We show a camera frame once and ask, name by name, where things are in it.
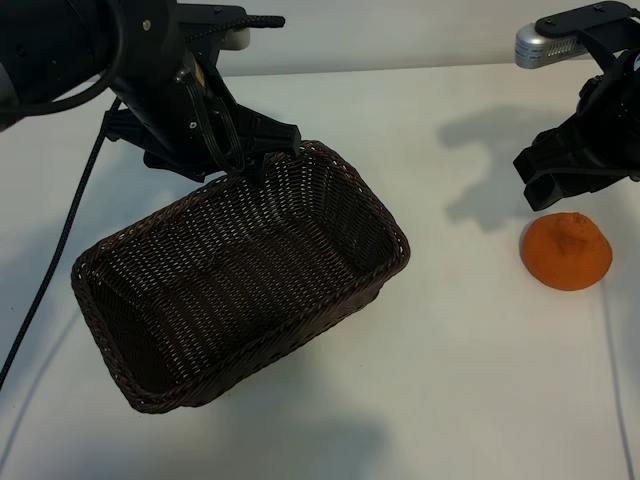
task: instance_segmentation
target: white tabletop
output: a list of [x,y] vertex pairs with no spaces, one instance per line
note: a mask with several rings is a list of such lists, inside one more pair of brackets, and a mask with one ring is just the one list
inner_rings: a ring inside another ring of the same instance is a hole
[[[196,185],[105,145],[0,395],[0,478],[628,480],[621,417],[640,468],[640,186],[552,209],[608,236],[604,283],[551,290],[518,252],[535,215],[511,162],[595,73],[570,62],[228,79],[240,103],[355,165],[413,256],[362,312],[213,403],[162,416],[135,412],[111,380],[69,271]],[[0,135],[1,358],[110,102]]]

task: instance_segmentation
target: orange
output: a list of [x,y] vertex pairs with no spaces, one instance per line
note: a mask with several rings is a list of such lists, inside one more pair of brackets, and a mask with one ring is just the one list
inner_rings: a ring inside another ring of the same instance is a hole
[[581,290],[600,281],[611,266],[611,245],[589,218],[554,213],[529,226],[522,260],[531,274],[558,290]]

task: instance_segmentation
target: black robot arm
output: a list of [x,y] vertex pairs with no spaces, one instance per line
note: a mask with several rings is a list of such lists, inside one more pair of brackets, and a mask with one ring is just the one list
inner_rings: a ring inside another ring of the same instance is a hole
[[248,28],[283,25],[240,7],[176,0],[5,0],[0,129],[60,110],[46,102],[106,70],[102,82],[128,107],[114,115],[109,139],[144,149],[151,168],[199,182],[225,171],[261,184],[264,156],[297,154],[300,133],[238,105],[216,63],[221,49],[246,46]]
[[588,51],[603,69],[582,88],[576,113],[539,134],[514,161],[533,210],[625,177],[640,180],[638,15],[624,4],[603,2],[545,17],[535,32],[526,27],[519,33],[520,66],[536,68]]

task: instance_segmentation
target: cable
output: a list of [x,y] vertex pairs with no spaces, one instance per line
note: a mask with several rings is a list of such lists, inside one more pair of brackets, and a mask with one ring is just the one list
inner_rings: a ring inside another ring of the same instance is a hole
[[187,37],[185,40],[187,43],[193,42],[194,40],[208,37],[214,33],[230,30],[232,28],[282,28],[284,27],[284,23],[284,17],[274,15],[245,15],[244,17],[236,18],[226,23],[214,25],[204,32],[196,33],[195,35]]
[[76,194],[73,197],[73,201],[71,202],[71,207],[69,208],[69,213],[67,214],[67,220],[64,222],[64,227],[62,228],[62,233],[60,234],[60,239],[58,240],[58,246],[53,254],[53,258],[51,259],[51,263],[49,264],[49,268],[47,269],[47,273],[40,284],[40,288],[38,288],[38,293],[36,293],[33,302],[31,303],[31,307],[27,312],[27,316],[22,322],[22,326],[20,327],[20,331],[18,335],[16,335],[15,340],[13,341],[13,345],[11,346],[11,350],[7,355],[7,359],[4,361],[4,365],[2,367],[2,371],[0,371],[0,390],[2,390],[2,386],[4,385],[4,381],[7,378],[7,374],[9,373],[9,369],[13,364],[13,361],[16,358],[16,354],[18,353],[18,349],[20,348],[20,344],[24,339],[24,336],[31,325],[31,321],[38,311],[38,307],[40,306],[40,302],[42,301],[44,294],[49,287],[49,283],[53,278],[53,274],[58,267],[58,263],[60,262],[60,258],[62,257],[62,251],[67,243],[67,239],[69,238],[69,233],[71,232],[71,227],[73,226],[73,221],[76,218],[76,213],[78,212],[78,206],[80,205],[80,200],[82,200],[82,194],[89,182],[89,176],[93,171],[93,167],[96,164],[96,160],[98,159],[98,154],[100,153],[100,149],[102,148],[102,144],[104,143],[104,139],[107,137],[107,131],[109,129],[109,123],[111,121],[111,117],[118,110],[121,105],[120,99],[116,99],[113,102],[113,105],[104,114],[104,119],[102,120],[102,125],[100,126],[100,132],[98,133],[98,137],[96,138],[95,144],[93,145],[93,149],[91,150],[91,155],[89,155],[89,159],[87,160],[87,165],[84,167],[84,172],[82,172],[82,177],[80,177],[80,183],[78,183],[78,188],[76,189]]
[[107,5],[113,14],[116,27],[116,51],[113,55],[111,64],[107,67],[105,73],[96,83],[87,88],[83,92],[64,98],[55,102],[33,104],[33,105],[16,105],[14,107],[0,107],[0,117],[10,119],[20,119],[23,117],[35,117],[39,115],[49,115],[52,113],[64,112],[78,107],[84,103],[93,100],[107,88],[118,75],[120,67],[124,64],[127,51],[127,22],[124,12],[119,4],[119,0],[106,0]]

